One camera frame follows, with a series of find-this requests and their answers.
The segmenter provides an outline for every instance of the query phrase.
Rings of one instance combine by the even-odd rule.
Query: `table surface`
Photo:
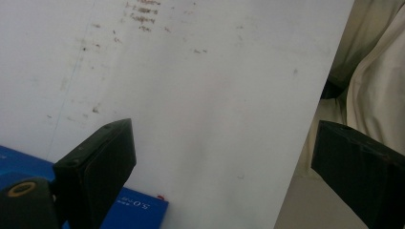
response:
[[[133,120],[163,228],[272,228],[352,0],[2,1],[0,145],[55,162]]]

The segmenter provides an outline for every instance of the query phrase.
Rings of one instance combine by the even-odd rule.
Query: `white table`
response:
[[[351,6],[2,1],[0,144],[57,161],[131,117],[163,228],[272,228]]]

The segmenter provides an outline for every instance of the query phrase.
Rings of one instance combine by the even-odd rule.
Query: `beige floor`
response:
[[[322,180],[294,177],[275,229],[367,229]]]

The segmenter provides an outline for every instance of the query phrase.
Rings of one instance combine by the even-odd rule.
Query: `blue box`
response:
[[[52,181],[52,166],[49,161],[0,146],[0,190],[27,177]],[[100,228],[160,228],[167,206],[167,201],[122,188]]]

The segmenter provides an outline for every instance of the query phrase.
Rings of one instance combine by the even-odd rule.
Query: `black object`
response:
[[[131,119],[104,125],[53,166],[1,191],[1,228],[99,228],[136,165]]]
[[[403,228],[405,156],[348,126],[320,121],[311,167],[369,228]]]

